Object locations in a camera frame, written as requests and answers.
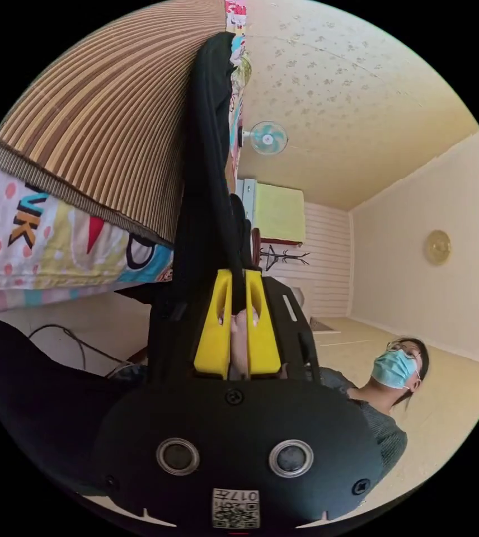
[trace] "polka dot fabric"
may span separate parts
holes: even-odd
[[[0,170],[0,311],[172,277],[172,251]]]

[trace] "bamboo mat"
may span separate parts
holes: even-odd
[[[168,0],[118,19],[50,65],[0,126],[0,168],[93,216],[171,243],[181,120],[196,52],[224,0]]]

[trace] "yellow bracket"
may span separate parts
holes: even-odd
[[[223,324],[220,324],[219,317],[223,311]],[[217,272],[212,301],[193,362],[199,373],[218,374],[226,380],[230,363],[231,314],[232,273],[221,269]]]
[[[249,375],[273,375],[280,370],[280,357],[273,324],[267,307],[262,275],[257,270],[245,271],[247,286],[247,349]],[[252,308],[258,314],[254,326]]]

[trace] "dark hair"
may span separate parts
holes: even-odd
[[[426,375],[428,374],[428,369],[430,368],[430,355],[428,354],[428,349],[426,348],[426,345],[416,337],[400,337],[397,341],[411,341],[411,343],[414,343],[419,348],[420,357],[422,358],[422,367],[420,368],[419,376],[421,380],[424,380],[426,378]],[[412,395],[413,392],[411,390],[408,390],[402,397],[400,397],[396,401],[393,406],[396,406],[397,404],[401,403],[402,401],[405,401],[406,399],[409,400]]]

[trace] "qr code label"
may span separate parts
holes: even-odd
[[[260,527],[260,496],[258,491],[213,489],[213,527],[252,529]]]

